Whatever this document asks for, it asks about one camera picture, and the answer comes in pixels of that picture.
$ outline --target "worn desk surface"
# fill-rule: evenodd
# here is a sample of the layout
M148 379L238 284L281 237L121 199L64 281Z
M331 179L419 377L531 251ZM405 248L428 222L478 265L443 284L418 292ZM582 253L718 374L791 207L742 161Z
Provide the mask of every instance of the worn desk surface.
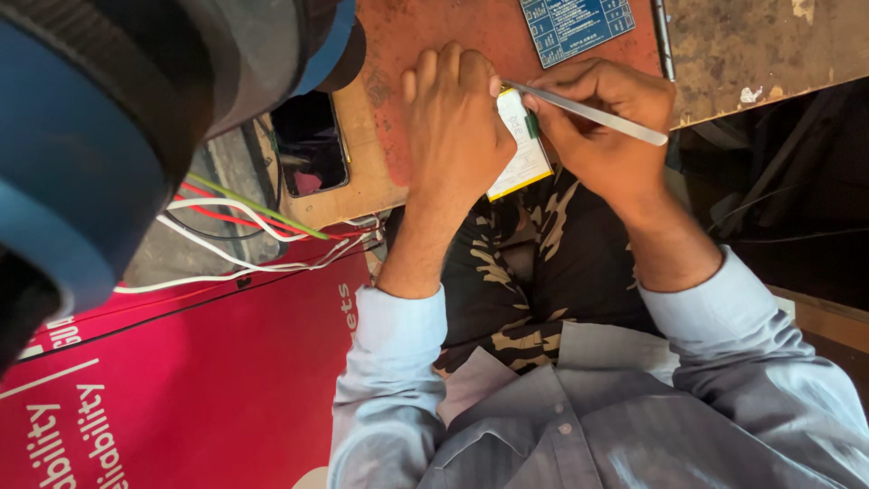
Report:
M869 76L866 0L669 0L667 13L679 89L674 128ZM744 89L755 102L740 99ZM335 93L335 108L352 158L349 185L285 195L282 205L312 226L382 211L407 195L389 178L362 77Z

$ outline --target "man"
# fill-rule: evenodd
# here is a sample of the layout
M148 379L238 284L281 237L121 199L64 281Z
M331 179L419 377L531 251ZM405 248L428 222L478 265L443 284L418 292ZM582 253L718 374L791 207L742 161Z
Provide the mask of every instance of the man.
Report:
M869 428L850 379L814 356L763 284L667 193L663 148L586 131L525 96L565 169L534 219L531 300L494 255L462 249L463 233L482 233L470 251L493 241L468 227L494 219L468 211L516 149L494 111L499 85L482 54L455 43L422 52L403 75L413 157L406 215L377 288L356 293L360 323L338 378L329 486L867 487ZM532 85L656 131L670 124L673 86L626 66L566 64ZM476 268L487 273L477 281L485 297L451 292L457 253L464 269L473 266L465 255L485 262ZM504 324L495 307L476 306L487 297L520 319ZM529 326L528 314L543 325ZM657 333L678 355L669 376L658 368L667 359ZM530 372L446 431L435 411L444 382L432 369L441 345L444 355L480 346ZM553 350L557 367L547 361ZM445 365L470 362L467 353L441 368L458 375Z

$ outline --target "smartphone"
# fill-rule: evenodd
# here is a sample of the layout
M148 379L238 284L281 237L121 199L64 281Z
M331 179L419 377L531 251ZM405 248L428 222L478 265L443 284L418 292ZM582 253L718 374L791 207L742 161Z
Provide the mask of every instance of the smartphone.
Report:
M292 97L271 112L280 169L292 197L343 187L349 156L331 94Z

